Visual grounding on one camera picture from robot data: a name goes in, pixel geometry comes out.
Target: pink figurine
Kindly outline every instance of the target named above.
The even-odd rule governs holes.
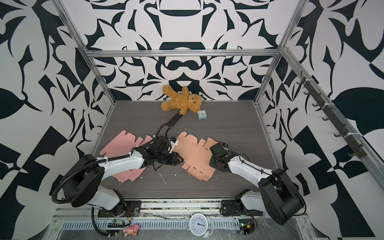
[[[140,226],[138,224],[134,224],[126,229],[124,229],[124,235],[127,237],[129,234],[132,234],[134,236],[137,235],[137,231],[139,230]]]

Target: perforated metal strip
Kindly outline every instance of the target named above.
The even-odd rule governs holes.
[[[112,220],[95,220],[95,222],[99,229],[106,229],[107,224]],[[215,229],[239,230],[238,219],[212,219],[212,222]],[[141,230],[189,229],[189,219],[132,220],[131,225],[136,223]],[[91,220],[65,220],[61,229],[92,230],[93,226]]]

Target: white round alarm clock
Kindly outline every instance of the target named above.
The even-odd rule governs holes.
[[[213,223],[212,223],[212,232],[208,232],[208,226],[211,223],[211,219],[208,216],[204,216],[201,213],[197,213],[192,215],[189,220],[189,229],[196,236],[203,236],[203,238],[207,238],[209,235],[213,233]]]

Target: gray wooden tabletop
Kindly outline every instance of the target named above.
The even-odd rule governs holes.
[[[136,138],[154,135],[159,126],[178,111],[174,109],[165,112],[161,110],[160,104],[161,102],[118,101],[97,153],[123,130],[134,134]],[[204,101],[202,109],[207,111],[207,119],[199,120],[196,113],[188,111],[172,127],[168,136],[177,137],[185,131],[198,139],[206,140],[210,137],[217,142],[228,143],[229,150],[245,154],[251,162],[274,169],[273,159],[252,102]],[[150,166],[141,174],[142,179],[139,177],[133,182],[128,180],[121,183],[114,177],[109,177],[101,185],[118,190],[123,197],[132,198],[234,197],[244,189],[258,191],[256,186],[241,176],[218,170],[208,181],[200,181],[187,174],[181,165],[163,165],[156,172]]]

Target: patterned wallpaper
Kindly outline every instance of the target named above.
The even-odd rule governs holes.
[[[380,0],[310,0],[288,47],[381,157],[384,16]],[[287,62],[260,107],[281,166],[299,187],[318,237],[382,239],[384,192]]]
[[[89,49],[276,48],[298,0],[63,0]]]
[[[162,87],[204,99],[254,99],[270,56],[97,58],[96,64],[118,100],[165,99]]]
[[[0,56],[0,239],[28,239],[111,103],[50,1],[0,0]]]

